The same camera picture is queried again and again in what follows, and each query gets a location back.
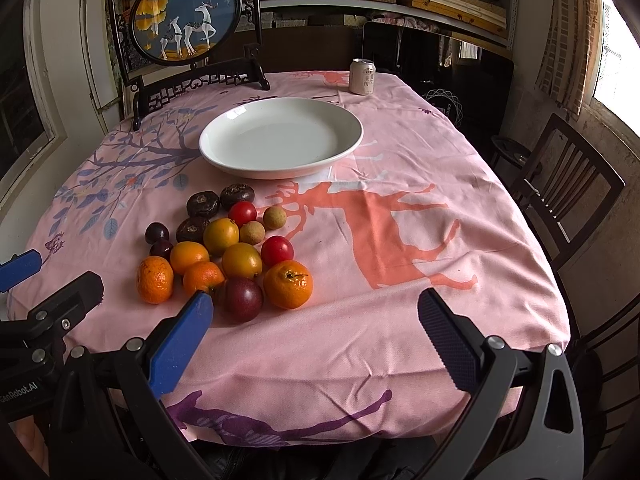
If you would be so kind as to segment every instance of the pink tablecloth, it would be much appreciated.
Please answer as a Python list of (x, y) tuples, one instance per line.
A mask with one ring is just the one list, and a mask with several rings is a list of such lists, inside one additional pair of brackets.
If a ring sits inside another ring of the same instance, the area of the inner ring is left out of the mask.
[[(335, 102), (364, 125), (354, 155), (295, 182), (249, 182), (257, 206), (282, 203), (296, 259), (313, 273), (311, 300), (267, 305), (252, 322), (218, 314), (164, 404), (188, 438), (241, 446), (412, 436), (446, 430), (467, 397), (449, 379), (416, 312), (434, 286), (457, 314), (509, 345), (568, 341), (561, 296), (542, 250), (489, 167), (436, 108), (398, 78), (372, 96), (346, 91), (348, 74), (271, 74), (271, 91), (210, 86), (188, 92), (105, 137), (58, 191), (29, 247), (46, 258), (18, 286), (13, 318), (92, 270), (103, 303), (68, 336), (94, 351), (146, 336), (187, 300), (177, 284), (142, 303), (136, 268), (151, 221), (175, 230), (194, 192), (238, 179), (198, 153), (198, 136), (230, 108), (275, 96)], [(510, 395), (504, 411), (515, 406)]]

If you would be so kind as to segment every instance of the checkered curtain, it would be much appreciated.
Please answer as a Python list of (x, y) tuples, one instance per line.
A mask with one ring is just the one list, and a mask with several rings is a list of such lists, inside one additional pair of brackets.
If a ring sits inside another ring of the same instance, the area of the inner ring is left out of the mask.
[(538, 87), (574, 118), (580, 114), (586, 81), (597, 70), (602, 0), (554, 0)]

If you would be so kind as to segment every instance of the white deer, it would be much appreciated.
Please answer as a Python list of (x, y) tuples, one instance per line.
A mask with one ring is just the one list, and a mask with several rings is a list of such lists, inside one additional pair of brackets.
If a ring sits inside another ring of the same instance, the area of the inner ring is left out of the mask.
[(218, 4), (212, 6), (203, 2), (201, 6), (195, 8), (195, 10), (199, 10), (203, 14), (202, 21), (189, 22), (184, 26), (184, 44), (187, 47), (187, 52), (189, 54), (193, 55), (196, 53), (195, 49), (191, 46), (191, 42), (189, 41), (192, 32), (204, 32), (203, 40), (207, 40), (207, 50), (211, 48), (209, 40), (216, 35), (216, 29), (211, 25), (211, 15), (209, 14), (207, 8), (215, 9), (217, 6)]
[(171, 20), (171, 22), (169, 23), (169, 32), (166, 33), (162, 38), (160, 38), (160, 46), (162, 47), (162, 59), (164, 59), (165, 61), (167, 60), (167, 57), (164, 49), (170, 41), (175, 41), (176, 52), (179, 57), (182, 57), (182, 47), (180, 46), (180, 41), (182, 40), (182, 31), (180, 30), (180, 27), (178, 27), (178, 18), (180, 18), (180, 16), (176, 16)]

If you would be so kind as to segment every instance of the painting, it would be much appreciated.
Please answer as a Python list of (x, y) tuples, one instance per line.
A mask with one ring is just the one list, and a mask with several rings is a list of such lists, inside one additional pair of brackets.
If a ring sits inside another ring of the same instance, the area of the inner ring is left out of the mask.
[(239, 0), (137, 0), (131, 30), (137, 48), (160, 64), (206, 54), (238, 21)]

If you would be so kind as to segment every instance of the orange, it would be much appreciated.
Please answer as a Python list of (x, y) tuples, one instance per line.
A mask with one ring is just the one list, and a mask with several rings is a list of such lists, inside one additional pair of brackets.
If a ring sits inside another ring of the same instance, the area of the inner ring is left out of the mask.
[(275, 264), (264, 275), (264, 293), (280, 308), (298, 308), (311, 297), (314, 280), (309, 270), (294, 260)]
[(180, 242), (172, 249), (169, 261), (174, 272), (182, 276), (193, 264), (208, 262), (209, 251), (197, 242)]
[(158, 304), (168, 300), (174, 292), (174, 271), (160, 256), (148, 256), (138, 267), (136, 288), (140, 298)]
[(222, 270), (228, 278), (254, 279), (262, 272), (262, 259), (254, 246), (241, 242), (222, 255)]
[(218, 218), (204, 229), (204, 245), (214, 256), (222, 256), (239, 239), (238, 226), (229, 218)]
[(196, 290), (202, 290), (207, 293), (213, 290), (225, 281), (225, 275), (222, 274), (220, 267), (213, 262), (198, 262), (187, 269), (182, 277), (182, 286), (189, 296), (192, 296)]

